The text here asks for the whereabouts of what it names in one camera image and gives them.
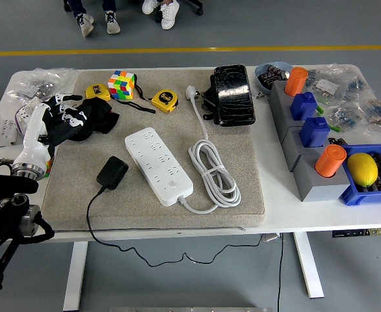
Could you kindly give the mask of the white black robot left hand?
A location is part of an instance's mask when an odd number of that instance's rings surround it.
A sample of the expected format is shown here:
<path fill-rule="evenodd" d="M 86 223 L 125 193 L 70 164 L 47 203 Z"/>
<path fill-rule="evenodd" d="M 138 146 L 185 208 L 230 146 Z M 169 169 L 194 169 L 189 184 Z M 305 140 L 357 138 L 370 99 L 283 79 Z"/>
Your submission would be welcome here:
<path fill-rule="evenodd" d="M 72 137 L 86 123 L 90 109 L 77 110 L 66 101 L 80 101 L 82 96 L 56 94 L 34 108 L 23 138 L 23 150 L 12 164 L 16 176 L 43 178 L 55 147 Z"/>

